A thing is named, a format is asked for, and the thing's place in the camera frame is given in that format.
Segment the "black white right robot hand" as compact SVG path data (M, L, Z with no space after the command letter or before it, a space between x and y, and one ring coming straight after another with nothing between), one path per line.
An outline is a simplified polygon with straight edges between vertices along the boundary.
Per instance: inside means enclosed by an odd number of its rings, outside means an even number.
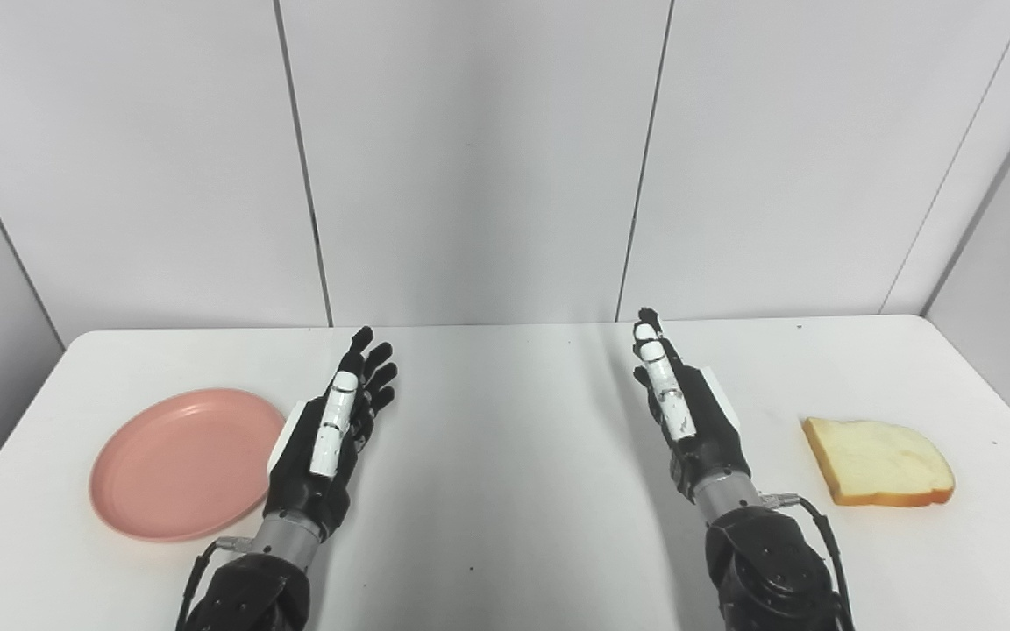
M633 377L645 388L648 408L671 455L670 475L690 502L710 479L750 476L740 426L718 379L708 367L685 363L663 332L653 308L640 308L633 327Z

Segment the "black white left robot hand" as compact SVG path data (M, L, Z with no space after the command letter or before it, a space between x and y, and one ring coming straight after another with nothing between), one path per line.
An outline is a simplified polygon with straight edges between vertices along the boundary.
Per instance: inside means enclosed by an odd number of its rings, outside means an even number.
M392 344L374 344L365 326L354 334L325 391L288 417L268 462L263 514L304 518L325 542L344 523L348 485L377 415L395 399Z

